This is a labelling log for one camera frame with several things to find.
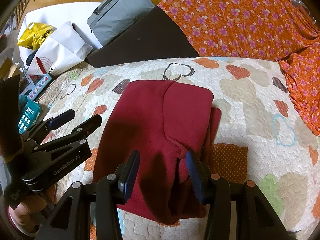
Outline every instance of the screw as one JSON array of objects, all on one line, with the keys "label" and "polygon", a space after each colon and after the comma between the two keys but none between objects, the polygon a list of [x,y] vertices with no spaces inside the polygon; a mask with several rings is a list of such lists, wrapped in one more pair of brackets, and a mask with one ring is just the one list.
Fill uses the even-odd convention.
[{"label": "screw", "polygon": [[252,180],[248,180],[248,181],[247,181],[247,185],[248,185],[249,187],[254,187],[256,184],[255,184]]},{"label": "screw", "polygon": [[211,174],[211,179],[214,179],[214,180],[220,179],[220,175],[213,173],[213,174]]},{"label": "screw", "polygon": [[75,183],[72,184],[73,188],[79,188],[81,186],[81,183],[79,181],[76,181]]},{"label": "screw", "polygon": [[107,176],[107,179],[108,179],[108,180],[114,180],[114,179],[116,179],[116,177],[117,177],[116,174],[109,174],[109,175]]}]

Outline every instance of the folded red cloth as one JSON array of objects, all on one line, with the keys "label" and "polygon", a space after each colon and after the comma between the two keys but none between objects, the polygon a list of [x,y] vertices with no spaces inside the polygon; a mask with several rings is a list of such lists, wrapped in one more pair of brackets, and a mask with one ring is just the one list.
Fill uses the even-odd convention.
[{"label": "folded red cloth", "polygon": [[221,116],[212,100],[208,89],[175,81],[129,83],[103,131],[93,181],[114,172],[136,149],[140,167],[132,196],[118,208],[167,225],[204,217],[185,157],[193,149],[208,162]]}]

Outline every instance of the white paper bag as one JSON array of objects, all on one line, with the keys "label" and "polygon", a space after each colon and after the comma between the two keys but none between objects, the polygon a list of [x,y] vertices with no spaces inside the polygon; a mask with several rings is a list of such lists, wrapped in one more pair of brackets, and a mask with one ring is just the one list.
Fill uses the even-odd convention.
[{"label": "white paper bag", "polygon": [[92,48],[73,29],[72,23],[66,22],[42,43],[28,74],[43,76],[47,72],[52,77],[58,76],[84,61]]}]

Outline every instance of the bed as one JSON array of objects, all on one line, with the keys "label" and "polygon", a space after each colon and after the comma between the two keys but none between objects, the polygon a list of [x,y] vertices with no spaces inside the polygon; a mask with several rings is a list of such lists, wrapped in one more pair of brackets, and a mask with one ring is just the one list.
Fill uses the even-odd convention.
[{"label": "bed", "polygon": [[[213,148],[246,151],[247,179],[259,185],[290,233],[308,239],[320,217],[320,141],[294,109],[279,64],[260,59],[174,58],[99,69],[83,62],[63,73],[38,101],[44,119],[70,108],[76,117],[45,141],[70,133],[93,114],[102,116],[102,125],[88,137],[92,157],[59,182],[58,195],[74,181],[92,181],[104,126],[126,85],[164,78],[212,91],[213,105],[222,111]],[[206,218],[166,226],[122,210],[118,214],[124,239],[202,239],[206,225]],[[94,206],[91,220],[90,238],[95,240]]]}]

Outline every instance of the human hand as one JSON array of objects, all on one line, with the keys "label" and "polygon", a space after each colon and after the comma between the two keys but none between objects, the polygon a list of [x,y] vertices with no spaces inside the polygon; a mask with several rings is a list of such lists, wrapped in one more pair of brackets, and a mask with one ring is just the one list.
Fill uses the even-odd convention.
[{"label": "human hand", "polygon": [[[57,203],[56,184],[45,191],[48,200],[52,204]],[[35,232],[38,223],[31,217],[31,214],[40,212],[45,208],[47,202],[39,195],[27,195],[23,198],[15,210],[9,207],[11,217],[27,232]]]}]

